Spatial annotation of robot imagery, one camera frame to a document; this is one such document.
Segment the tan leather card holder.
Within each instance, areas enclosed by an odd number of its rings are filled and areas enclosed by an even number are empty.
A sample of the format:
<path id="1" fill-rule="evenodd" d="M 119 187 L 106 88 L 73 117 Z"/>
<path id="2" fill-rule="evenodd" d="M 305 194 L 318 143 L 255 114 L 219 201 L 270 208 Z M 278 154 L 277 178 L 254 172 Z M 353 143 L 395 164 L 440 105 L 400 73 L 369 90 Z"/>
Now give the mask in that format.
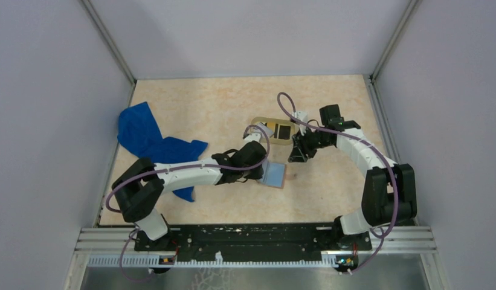
<path id="1" fill-rule="evenodd" d="M 266 160 L 262 165 L 262 169 L 262 177 L 257 180 L 259 184 L 277 189 L 284 187 L 286 164 Z"/>

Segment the beige oval tray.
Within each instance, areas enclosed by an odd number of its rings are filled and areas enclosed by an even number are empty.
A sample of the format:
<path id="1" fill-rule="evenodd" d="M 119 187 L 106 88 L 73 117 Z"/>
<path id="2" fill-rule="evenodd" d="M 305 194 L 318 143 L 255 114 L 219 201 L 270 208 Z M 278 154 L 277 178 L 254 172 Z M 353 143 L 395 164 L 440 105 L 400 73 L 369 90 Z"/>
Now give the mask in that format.
<path id="1" fill-rule="evenodd" d="M 251 120 L 252 125 L 257 124 L 258 122 L 265 123 L 270 129 L 274 131 L 274 135 L 272 137 L 269 137 L 269 142 L 271 144 L 278 144 L 284 146 L 292 144 L 292 136 L 296 133 L 298 128 L 295 123 L 289 120 L 269 118 L 269 117 L 255 117 Z M 279 125 L 287 125 L 293 127 L 290 140 L 279 140 L 275 137 L 277 136 L 277 130 Z"/>

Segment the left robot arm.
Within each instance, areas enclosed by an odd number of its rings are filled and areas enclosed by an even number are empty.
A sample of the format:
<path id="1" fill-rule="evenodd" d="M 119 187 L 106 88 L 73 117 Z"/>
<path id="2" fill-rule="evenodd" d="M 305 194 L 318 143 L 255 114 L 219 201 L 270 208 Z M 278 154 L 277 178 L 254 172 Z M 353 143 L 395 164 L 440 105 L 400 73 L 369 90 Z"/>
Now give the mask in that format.
<path id="1" fill-rule="evenodd" d="M 239 150 L 187 163 L 153 163 L 149 158 L 140 158 L 113 183 L 106 200 L 115 198 L 123 220 L 144 232 L 156 249 L 165 250 L 171 246 L 173 234 L 155 208 L 163 193 L 261 179 L 267 154 L 258 141 L 250 141 Z"/>

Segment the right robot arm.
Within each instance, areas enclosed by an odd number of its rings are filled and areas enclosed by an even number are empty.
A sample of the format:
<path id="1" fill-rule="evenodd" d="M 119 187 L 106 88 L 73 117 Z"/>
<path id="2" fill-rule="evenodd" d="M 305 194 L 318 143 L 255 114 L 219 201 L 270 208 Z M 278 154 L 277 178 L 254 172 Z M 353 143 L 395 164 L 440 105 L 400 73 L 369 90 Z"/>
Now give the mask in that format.
<path id="1" fill-rule="evenodd" d="M 346 121 L 338 105 L 320 109 L 322 125 L 311 126 L 302 111 L 291 114 L 291 121 L 299 125 L 292 136 L 290 163 L 305 163 L 318 149 L 334 146 L 344 152 L 365 177 L 360 208 L 335 219 L 332 242 L 339 249 L 347 249 L 356 234 L 371 228 L 403 222 L 416 217 L 416 185 L 414 170 L 409 164 L 398 164 L 384 156 L 368 141 L 361 126 Z"/>

